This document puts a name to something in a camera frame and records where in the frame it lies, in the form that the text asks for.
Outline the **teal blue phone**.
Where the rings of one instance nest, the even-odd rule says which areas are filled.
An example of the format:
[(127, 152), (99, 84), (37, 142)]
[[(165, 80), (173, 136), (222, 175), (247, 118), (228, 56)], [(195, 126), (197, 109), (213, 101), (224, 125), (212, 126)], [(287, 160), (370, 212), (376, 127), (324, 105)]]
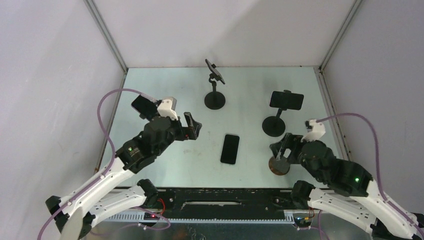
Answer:
[(223, 141), (220, 162), (235, 165), (237, 161), (240, 137), (238, 135), (226, 134)]

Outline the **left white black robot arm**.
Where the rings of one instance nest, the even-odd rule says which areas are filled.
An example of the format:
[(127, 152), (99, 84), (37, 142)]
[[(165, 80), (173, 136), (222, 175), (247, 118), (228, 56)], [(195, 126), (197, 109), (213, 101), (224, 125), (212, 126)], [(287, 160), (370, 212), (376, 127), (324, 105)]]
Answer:
[(45, 204), (62, 237), (80, 240), (103, 220), (126, 209), (153, 208), (158, 190), (149, 179), (141, 179), (123, 193), (106, 195), (120, 183), (154, 163), (173, 142), (196, 140), (202, 124), (185, 112), (187, 126), (180, 119), (155, 116), (137, 136), (115, 152), (109, 164), (80, 188), (64, 197), (52, 195)]

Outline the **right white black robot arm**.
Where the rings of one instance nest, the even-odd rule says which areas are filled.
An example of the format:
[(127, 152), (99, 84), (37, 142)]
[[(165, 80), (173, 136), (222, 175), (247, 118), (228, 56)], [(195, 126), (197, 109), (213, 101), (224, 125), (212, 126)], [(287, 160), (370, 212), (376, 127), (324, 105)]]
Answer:
[(422, 240), (424, 216), (408, 212), (380, 192), (378, 182), (360, 164), (337, 158), (319, 140), (303, 140), (286, 133), (269, 146), (273, 157), (289, 165), (299, 164), (319, 183), (358, 203), (332, 198), (313, 184), (298, 180), (291, 191), (291, 204), (326, 211), (348, 221), (380, 240)]

